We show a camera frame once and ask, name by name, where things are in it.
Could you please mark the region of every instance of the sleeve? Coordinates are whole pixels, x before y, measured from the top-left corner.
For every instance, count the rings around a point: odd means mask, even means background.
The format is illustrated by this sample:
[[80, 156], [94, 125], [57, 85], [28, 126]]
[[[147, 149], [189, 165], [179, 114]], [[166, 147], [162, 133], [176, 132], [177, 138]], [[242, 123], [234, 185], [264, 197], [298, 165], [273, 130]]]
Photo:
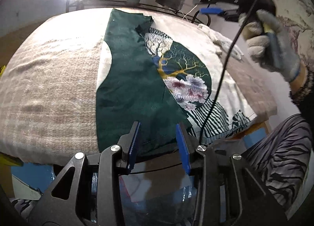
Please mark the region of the sleeve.
[[307, 80], [297, 93], [290, 92], [292, 102], [299, 108], [302, 117], [314, 133], [314, 73], [307, 67]]

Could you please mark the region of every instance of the work glove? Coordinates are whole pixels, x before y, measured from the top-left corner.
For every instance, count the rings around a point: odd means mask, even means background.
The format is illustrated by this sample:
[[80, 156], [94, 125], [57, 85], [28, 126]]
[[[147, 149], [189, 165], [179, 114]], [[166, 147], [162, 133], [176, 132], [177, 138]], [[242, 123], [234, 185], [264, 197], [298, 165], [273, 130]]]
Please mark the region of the work glove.
[[[275, 68], [273, 64], [268, 62], [264, 57], [265, 49], [269, 46], [269, 38], [267, 35], [262, 35], [262, 24], [257, 21], [248, 23], [242, 31], [251, 59], [270, 72], [280, 73], [285, 81], [292, 82], [299, 74], [301, 61], [300, 57], [293, 51], [290, 45], [287, 31], [271, 13], [264, 10], [258, 10], [256, 14], [262, 23], [266, 23], [276, 33], [281, 51], [281, 67]], [[246, 14], [241, 14], [239, 23], [242, 24], [245, 18]]]

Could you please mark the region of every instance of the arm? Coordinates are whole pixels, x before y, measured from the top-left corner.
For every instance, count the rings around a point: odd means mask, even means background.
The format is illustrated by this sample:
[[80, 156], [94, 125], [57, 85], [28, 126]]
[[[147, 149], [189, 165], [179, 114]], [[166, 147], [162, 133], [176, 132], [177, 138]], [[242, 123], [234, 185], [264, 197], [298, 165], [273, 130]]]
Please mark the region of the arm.
[[314, 133], [314, 73], [301, 64], [298, 77], [290, 83], [290, 98]]

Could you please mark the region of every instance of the black cable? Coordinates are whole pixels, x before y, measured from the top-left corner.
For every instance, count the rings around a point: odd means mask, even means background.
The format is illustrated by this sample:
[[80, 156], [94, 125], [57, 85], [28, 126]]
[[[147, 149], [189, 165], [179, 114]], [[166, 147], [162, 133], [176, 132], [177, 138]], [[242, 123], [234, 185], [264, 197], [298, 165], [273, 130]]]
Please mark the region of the black cable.
[[143, 173], [148, 173], [148, 172], [155, 172], [155, 171], [159, 171], [159, 170], [163, 170], [163, 169], [167, 169], [167, 168], [171, 168], [171, 167], [176, 167], [176, 166], [179, 166], [179, 165], [181, 165], [181, 164], [182, 164], [182, 163], [175, 164], [175, 165], [168, 166], [168, 167], [153, 169], [153, 170], [134, 172], [134, 173], [130, 173], [130, 174], [143, 174]]
[[207, 121], [208, 121], [208, 119], [209, 119], [209, 117], [210, 117], [210, 115], [211, 115], [211, 113], [212, 113], [212, 111], [213, 111], [213, 109], [214, 109], [214, 106], [215, 106], [215, 104], [216, 104], [216, 101], [217, 101], [217, 98], [218, 98], [218, 95], [219, 95], [219, 92], [220, 92], [220, 89], [221, 89], [222, 81], [223, 81], [224, 76], [225, 76], [225, 71], [226, 71], [226, 68], [227, 68], [227, 64], [228, 64], [228, 60], [229, 60], [231, 51], [232, 51], [232, 49], [233, 49], [235, 43], [237, 42], [237, 40], [238, 40], [238, 38], [239, 38], [239, 36], [240, 36], [242, 30], [244, 29], [244, 27], [245, 27], [245, 25], [246, 25], [246, 23], [247, 23], [247, 20], [248, 20], [249, 17], [251, 16], [252, 11], [253, 11], [253, 9], [254, 9], [254, 7], [255, 7], [257, 1], [258, 1], [258, 0], [255, 0], [254, 3], [252, 4], [252, 6], [251, 6], [249, 12], [247, 13], [247, 16], [246, 16], [245, 20], [243, 21], [243, 23], [242, 23], [242, 25], [241, 25], [239, 31], [237, 32], [235, 38], [233, 39], [233, 41], [232, 41], [232, 43], [231, 43], [231, 45], [230, 45], [230, 48], [229, 48], [229, 50], [228, 50], [228, 53], [227, 53], [227, 56], [226, 56], [226, 59], [225, 59], [225, 62], [224, 62], [224, 67], [223, 67], [223, 69], [222, 69], [222, 73], [221, 73], [220, 80], [219, 80], [219, 84], [218, 84], [218, 89], [217, 89], [217, 92], [216, 92], [216, 95], [215, 95], [213, 104], [212, 104], [212, 106], [211, 106], [211, 108], [210, 108], [210, 110], [209, 110], [209, 112], [208, 112], [208, 114], [207, 114], [207, 116], [206, 116], [206, 118], [205, 118], [205, 121], [204, 121], [204, 123], [203, 123], [203, 125], [202, 125], [202, 127], [201, 127], [201, 131], [200, 131], [199, 139], [198, 139], [198, 143], [199, 143], [199, 144], [202, 143], [203, 132], [204, 132], [206, 123], [207, 123]]

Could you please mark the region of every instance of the black cuff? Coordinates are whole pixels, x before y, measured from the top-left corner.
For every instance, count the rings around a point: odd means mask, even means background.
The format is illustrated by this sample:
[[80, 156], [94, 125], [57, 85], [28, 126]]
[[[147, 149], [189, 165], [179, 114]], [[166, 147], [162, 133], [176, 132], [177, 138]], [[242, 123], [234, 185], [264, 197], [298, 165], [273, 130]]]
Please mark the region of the black cuff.
[[307, 67], [307, 80], [303, 87], [299, 88], [299, 90], [292, 94], [290, 92], [289, 96], [292, 99], [292, 102], [299, 106], [302, 101], [304, 101], [310, 94], [313, 93], [313, 84], [314, 84], [314, 73]]

